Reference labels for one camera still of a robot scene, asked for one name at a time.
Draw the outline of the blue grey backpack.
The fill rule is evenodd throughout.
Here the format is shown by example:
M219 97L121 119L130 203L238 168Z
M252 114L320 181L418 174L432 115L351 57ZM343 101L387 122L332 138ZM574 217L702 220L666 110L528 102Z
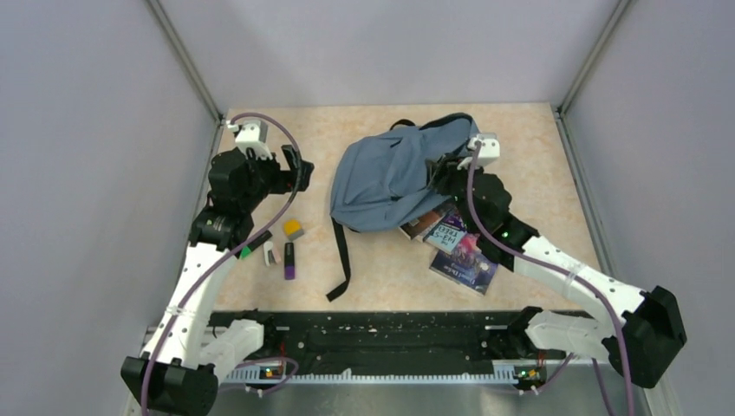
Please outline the blue grey backpack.
M428 162L446 154L464 158L468 140L479 132L466 113L448 114L417 125L394 122L385 132L351 144L335 170L329 215L345 281L327 295L342 296L352 276L345 232L390 231L438 207L446 197L429 186Z

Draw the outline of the dark orange thick book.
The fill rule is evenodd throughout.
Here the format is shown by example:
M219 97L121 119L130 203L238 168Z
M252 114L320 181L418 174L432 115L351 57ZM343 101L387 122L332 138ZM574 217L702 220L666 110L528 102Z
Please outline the dark orange thick book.
M424 242L454 208L455 204L447 200L422 216L401 225L399 231L409 240Z

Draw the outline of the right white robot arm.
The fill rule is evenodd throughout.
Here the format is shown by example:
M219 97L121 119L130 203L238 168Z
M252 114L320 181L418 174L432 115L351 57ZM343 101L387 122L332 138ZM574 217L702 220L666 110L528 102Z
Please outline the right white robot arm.
M538 307L508 334L511 351L563 350L606 359L637 387L656 387L687 342L678 299L661 286L644 290L574 259L510 211L501 179L468 158L428 160L427 185L456 204L476 245L491 262L529 277L582 308L586 317Z

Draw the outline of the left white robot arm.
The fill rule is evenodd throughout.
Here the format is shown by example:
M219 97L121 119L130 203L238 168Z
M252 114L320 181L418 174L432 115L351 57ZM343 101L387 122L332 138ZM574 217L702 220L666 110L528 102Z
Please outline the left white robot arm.
M275 331L263 324L235 320L214 341L204 342L214 303L244 249L284 213L280 210L256 231L253 211L271 194L288 202L309 185L312 163L296 146L284 145L288 169L275 155L258 157L235 148L216 155L208 173L210 190L189 232L185 261L158 327L137 356L128 356L120 375L142 414L206 415L225 378L246 357L273 355Z

